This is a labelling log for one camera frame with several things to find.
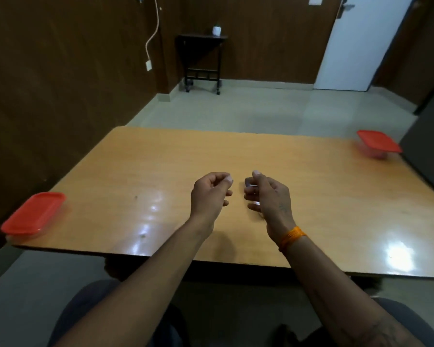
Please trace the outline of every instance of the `person's left arm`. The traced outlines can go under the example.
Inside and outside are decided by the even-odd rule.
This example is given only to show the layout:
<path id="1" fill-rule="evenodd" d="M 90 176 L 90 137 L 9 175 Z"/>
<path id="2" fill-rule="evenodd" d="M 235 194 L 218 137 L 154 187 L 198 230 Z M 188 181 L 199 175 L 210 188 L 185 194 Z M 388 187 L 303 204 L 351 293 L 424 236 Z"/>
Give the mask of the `person's left arm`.
<path id="1" fill-rule="evenodd" d="M 229 173 L 210 173 L 196 181 L 185 224 L 56 346 L 145 346 L 222 207 L 228 205 L 225 196 L 232 195 L 232 183 Z"/>

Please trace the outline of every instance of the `red-lidded container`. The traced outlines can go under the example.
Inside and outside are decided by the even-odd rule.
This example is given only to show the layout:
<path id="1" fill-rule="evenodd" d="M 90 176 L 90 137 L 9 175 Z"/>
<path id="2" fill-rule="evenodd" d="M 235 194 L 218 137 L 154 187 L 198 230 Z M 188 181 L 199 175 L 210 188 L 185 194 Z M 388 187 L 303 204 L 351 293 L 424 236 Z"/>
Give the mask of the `red-lidded container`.
<path id="1" fill-rule="evenodd" d="M 374 130 L 357 131 L 361 141 L 357 144 L 359 150 L 368 157 L 383 160 L 388 152 L 402 153 L 402 149 L 385 133 Z"/>
<path id="2" fill-rule="evenodd" d="M 61 207 L 66 196 L 61 192 L 40 192 L 31 196 L 1 226 L 8 235 L 38 233 Z"/>

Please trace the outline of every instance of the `wall outlet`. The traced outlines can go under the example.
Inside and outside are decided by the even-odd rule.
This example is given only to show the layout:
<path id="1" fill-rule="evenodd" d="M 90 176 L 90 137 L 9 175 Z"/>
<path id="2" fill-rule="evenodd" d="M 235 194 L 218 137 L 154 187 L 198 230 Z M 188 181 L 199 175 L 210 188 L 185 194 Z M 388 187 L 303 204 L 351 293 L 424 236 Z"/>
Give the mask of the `wall outlet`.
<path id="1" fill-rule="evenodd" d="M 323 2 L 323 0 L 309 0 L 309 5 L 319 6 L 322 4 L 322 2 Z"/>

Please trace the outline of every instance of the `person's left hand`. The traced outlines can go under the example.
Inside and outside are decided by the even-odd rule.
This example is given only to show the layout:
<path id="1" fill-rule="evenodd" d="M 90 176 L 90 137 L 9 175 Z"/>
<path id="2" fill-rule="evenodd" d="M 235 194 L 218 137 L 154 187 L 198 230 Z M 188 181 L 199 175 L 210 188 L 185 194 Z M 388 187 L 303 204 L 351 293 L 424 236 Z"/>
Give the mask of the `person's left hand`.
<path id="1" fill-rule="evenodd" d="M 194 183 L 191 191 L 190 220 L 203 223 L 211 231 L 222 207 L 228 206 L 226 196 L 233 192 L 229 190 L 233 184 L 230 173 L 209 173 Z"/>

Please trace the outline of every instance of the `white door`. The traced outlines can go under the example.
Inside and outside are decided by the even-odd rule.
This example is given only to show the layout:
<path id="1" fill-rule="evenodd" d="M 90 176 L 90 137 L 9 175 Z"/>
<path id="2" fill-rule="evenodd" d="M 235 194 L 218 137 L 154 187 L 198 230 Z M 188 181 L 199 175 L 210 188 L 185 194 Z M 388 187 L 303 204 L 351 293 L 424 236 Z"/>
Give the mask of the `white door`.
<path id="1" fill-rule="evenodd" d="M 314 88 L 368 90 L 411 1 L 342 0 Z"/>

